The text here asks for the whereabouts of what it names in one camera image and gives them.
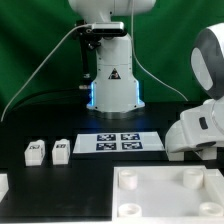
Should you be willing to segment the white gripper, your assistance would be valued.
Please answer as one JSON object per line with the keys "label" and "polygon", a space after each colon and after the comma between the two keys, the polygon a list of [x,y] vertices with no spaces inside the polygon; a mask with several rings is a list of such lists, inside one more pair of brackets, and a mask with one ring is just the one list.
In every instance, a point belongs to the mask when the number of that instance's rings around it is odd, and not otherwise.
{"label": "white gripper", "polygon": [[165,136],[168,153],[212,147],[224,147],[224,99],[183,111]]}

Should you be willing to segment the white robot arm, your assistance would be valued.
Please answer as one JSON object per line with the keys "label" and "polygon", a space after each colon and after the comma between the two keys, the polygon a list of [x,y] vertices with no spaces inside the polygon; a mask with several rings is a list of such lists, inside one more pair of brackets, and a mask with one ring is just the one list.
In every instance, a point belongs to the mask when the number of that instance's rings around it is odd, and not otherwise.
{"label": "white robot arm", "polygon": [[[88,24],[85,33],[96,48],[97,76],[92,82],[90,110],[127,114],[142,108],[139,85],[132,73],[132,46],[124,24],[113,16],[151,10],[156,0],[68,0]],[[191,53],[197,81],[210,96],[201,106],[181,113],[165,137],[170,153],[224,147],[224,23],[202,30]]]}

